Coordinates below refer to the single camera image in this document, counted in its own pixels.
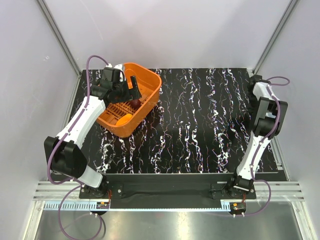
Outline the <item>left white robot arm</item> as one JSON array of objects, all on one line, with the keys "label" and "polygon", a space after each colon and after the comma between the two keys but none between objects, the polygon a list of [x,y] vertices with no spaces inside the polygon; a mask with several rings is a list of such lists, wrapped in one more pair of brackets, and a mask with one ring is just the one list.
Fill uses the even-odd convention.
[{"label": "left white robot arm", "polygon": [[52,184],[56,184],[51,177],[55,172],[66,176],[66,181],[74,180],[90,187],[90,192],[97,198],[108,193],[103,175],[88,165],[81,148],[89,130],[110,104],[141,98],[136,76],[131,76],[130,81],[132,88],[129,88],[127,80],[112,82],[101,79],[90,86],[88,95],[67,126],[57,136],[45,139],[47,177]]}]

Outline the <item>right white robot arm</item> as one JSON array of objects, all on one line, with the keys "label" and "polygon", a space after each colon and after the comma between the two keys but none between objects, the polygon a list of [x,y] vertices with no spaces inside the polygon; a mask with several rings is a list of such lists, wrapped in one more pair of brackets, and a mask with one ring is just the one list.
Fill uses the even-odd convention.
[{"label": "right white robot arm", "polygon": [[253,104],[253,113],[250,120],[250,138],[242,161],[236,168],[232,178],[226,184],[226,192],[231,198],[242,198],[243,195],[253,192],[255,175],[259,161],[283,126],[288,110],[288,103],[280,100],[272,90],[273,86],[287,86],[290,80],[286,77],[286,83],[272,83],[276,77],[263,79],[261,75],[253,75],[249,79],[248,91]]}]

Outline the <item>orange plastic basket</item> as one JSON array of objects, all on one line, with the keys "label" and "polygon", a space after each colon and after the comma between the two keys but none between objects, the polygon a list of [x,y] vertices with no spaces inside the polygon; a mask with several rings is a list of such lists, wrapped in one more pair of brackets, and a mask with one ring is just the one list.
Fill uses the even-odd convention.
[{"label": "orange plastic basket", "polygon": [[156,106],[162,86],[162,79],[157,73],[137,63],[125,63],[124,75],[130,90],[133,89],[131,79],[136,80],[141,97],[138,101],[127,100],[109,104],[96,120],[99,125],[120,138],[129,137]]}]

